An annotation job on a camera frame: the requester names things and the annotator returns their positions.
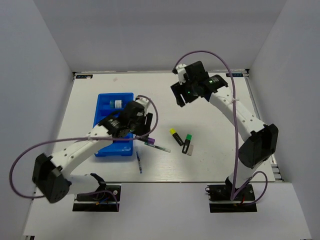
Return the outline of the green cap highlighter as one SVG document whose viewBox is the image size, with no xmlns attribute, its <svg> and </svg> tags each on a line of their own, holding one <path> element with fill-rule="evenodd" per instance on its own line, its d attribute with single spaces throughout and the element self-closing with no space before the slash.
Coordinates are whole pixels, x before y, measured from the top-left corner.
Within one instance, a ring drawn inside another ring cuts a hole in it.
<svg viewBox="0 0 320 240">
<path fill-rule="evenodd" d="M 183 144 L 183 147 L 182 147 L 182 151 L 181 151 L 183 154 L 187 154 L 189 147 L 190 147 L 191 140 L 192 140 L 192 135 L 187 134 L 185 141 L 184 141 L 184 144 Z"/>
</svg>

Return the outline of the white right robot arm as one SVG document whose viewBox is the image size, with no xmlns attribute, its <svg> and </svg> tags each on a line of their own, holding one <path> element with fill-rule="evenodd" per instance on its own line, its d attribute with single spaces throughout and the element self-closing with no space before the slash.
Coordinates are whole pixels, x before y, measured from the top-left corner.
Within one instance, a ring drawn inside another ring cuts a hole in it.
<svg viewBox="0 0 320 240">
<path fill-rule="evenodd" d="M 256 118 L 239 100 L 233 97 L 228 83 L 218 74 L 210 76 L 203 63 L 179 64 L 172 71 L 178 82 L 170 88 L 180 107 L 197 98 L 205 98 L 233 124 L 235 136 L 243 140 L 236 152 L 237 163 L 225 180 L 226 195 L 236 200 L 255 171 L 274 154 L 279 130 Z"/>
</svg>

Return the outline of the blue gel jar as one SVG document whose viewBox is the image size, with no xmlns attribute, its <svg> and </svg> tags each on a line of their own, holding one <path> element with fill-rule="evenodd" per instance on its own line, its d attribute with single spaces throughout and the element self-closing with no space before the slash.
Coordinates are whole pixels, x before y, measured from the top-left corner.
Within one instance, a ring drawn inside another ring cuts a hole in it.
<svg viewBox="0 0 320 240">
<path fill-rule="evenodd" d="M 120 99 L 112 99 L 109 101 L 109 107 L 111 109 L 122 109 L 123 108 L 123 101 Z"/>
</svg>

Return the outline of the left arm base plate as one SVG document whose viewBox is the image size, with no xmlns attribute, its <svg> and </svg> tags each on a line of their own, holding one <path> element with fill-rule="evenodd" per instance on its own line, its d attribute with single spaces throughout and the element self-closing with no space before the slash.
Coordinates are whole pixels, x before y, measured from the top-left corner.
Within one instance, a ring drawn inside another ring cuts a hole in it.
<svg viewBox="0 0 320 240">
<path fill-rule="evenodd" d="M 99 187 L 92 195 L 76 195 L 72 211 L 73 212 L 118 212 L 121 202 L 121 183 L 107 184 Z"/>
</svg>

